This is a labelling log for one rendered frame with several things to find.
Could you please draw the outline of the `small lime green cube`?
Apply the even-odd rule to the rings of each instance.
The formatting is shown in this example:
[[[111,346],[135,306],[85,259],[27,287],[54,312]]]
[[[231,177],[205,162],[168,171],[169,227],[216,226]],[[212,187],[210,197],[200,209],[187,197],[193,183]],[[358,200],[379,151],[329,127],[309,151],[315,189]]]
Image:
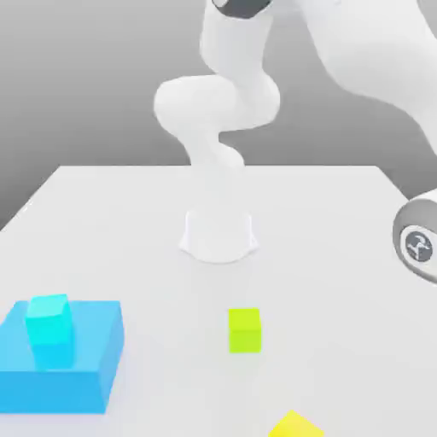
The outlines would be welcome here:
[[[262,328],[258,308],[231,308],[228,310],[230,353],[259,353]]]

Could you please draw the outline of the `small cyan cube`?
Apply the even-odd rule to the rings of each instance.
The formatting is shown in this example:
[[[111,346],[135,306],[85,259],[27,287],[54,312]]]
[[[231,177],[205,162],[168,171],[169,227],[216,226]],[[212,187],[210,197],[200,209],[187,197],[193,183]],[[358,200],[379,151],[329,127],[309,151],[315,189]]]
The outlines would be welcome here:
[[[32,297],[26,309],[25,325],[38,366],[62,369],[73,364],[73,315],[66,294]]]

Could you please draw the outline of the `small yellow cube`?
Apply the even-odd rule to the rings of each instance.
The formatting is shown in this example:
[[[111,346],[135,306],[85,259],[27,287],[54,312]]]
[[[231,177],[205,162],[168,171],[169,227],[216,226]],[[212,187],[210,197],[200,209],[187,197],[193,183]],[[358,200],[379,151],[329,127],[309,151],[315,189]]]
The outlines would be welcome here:
[[[289,411],[268,437],[324,437],[324,431],[296,411]]]

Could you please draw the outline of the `large blue box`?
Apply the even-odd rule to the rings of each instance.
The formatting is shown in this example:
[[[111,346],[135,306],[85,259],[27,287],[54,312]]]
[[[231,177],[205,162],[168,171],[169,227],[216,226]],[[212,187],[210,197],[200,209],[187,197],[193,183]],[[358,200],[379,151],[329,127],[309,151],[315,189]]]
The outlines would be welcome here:
[[[125,342],[117,300],[74,300],[73,338],[33,347],[28,303],[15,302],[0,323],[0,414],[103,414]]]

